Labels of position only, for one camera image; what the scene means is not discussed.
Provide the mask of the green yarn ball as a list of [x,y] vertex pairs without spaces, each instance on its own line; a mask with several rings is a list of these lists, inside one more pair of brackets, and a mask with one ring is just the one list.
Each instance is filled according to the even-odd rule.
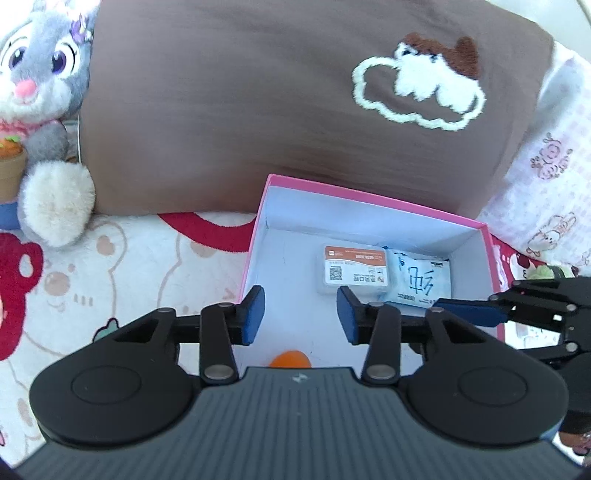
[[531,270],[527,280],[559,280],[575,278],[576,272],[568,265],[539,265]]

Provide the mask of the orange ball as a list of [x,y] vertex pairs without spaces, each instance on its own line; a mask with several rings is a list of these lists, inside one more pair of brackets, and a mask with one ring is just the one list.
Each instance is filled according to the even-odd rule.
[[310,369],[311,361],[304,352],[288,350],[278,354],[270,361],[270,368]]

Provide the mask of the pink cardboard box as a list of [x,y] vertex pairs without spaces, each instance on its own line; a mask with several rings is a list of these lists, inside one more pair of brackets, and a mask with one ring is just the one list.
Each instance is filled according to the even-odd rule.
[[488,227],[366,192],[280,175],[266,181],[242,289],[263,286],[266,311],[252,345],[235,348],[239,369],[266,366],[287,350],[315,367],[363,366],[339,323],[335,294],[321,291],[328,245],[390,247],[451,262],[452,296],[485,300],[501,289]]

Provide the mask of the pink checkered pillow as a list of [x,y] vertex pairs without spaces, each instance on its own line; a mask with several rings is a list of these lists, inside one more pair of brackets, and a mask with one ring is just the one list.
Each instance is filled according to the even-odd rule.
[[590,274],[590,63],[558,42],[533,120],[479,219],[524,255]]

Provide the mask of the bear print blanket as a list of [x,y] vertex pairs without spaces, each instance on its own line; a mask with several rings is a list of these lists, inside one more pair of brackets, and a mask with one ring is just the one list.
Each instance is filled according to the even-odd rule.
[[29,394],[45,368],[158,308],[196,315],[238,304],[247,258],[214,253],[158,220],[95,220],[83,241],[44,252],[9,238],[2,298],[26,304],[1,361],[1,458],[21,479],[577,479],[552,438],[471,445],[423,424],[352,367],[238,367],[173,426],[110,449],[45,438]]

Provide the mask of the blue white tissue pack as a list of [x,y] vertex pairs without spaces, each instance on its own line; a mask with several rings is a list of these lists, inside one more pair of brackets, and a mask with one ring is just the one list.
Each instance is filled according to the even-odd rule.
[[451,263],[448,259],[418,257],[388,249],[390,286],[382,295],[384,302],[430,308],[452,293]]

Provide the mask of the white orange label pack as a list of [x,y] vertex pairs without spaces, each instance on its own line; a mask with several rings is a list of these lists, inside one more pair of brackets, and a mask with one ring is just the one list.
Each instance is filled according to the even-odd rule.
[[334,294],[349,287],[359,296],[378,296],[391,286],[386,250],[328,244],[318,256],[318,292]]

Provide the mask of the brown cloud pillow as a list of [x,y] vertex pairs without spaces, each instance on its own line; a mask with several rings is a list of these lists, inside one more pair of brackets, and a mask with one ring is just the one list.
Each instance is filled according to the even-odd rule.
[[280,174],[475,217],[552,53],[486,1],[106,1],[82,159],[106,214],[252,211]]

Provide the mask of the grey bunny plush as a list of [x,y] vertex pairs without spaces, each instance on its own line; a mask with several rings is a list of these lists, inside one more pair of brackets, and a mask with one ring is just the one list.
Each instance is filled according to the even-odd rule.
[[64,123],[89,88],[99,8],[97,1],[1,4],[1,135],[27,155],[7,201],[25,236],[47,247],[76,242],[95,204],[89,170],[67,159]]

